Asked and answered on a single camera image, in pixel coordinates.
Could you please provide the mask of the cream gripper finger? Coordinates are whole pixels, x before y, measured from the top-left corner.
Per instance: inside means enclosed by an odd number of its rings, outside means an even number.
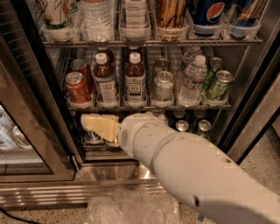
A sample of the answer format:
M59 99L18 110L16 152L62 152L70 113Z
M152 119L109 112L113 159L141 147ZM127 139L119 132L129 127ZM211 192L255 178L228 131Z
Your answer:
M80 122L84 130L93 131L109 142L116 139L120 125L116 115L83 114Z

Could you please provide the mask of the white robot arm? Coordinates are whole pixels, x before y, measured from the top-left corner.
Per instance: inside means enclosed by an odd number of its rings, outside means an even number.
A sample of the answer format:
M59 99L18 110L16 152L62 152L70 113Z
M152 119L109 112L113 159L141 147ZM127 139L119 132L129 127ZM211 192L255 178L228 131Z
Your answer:
M279 195L205 138L178 132L151 112L119 120L84 114L86 131L116 140L175 199L216 224L280 224Z

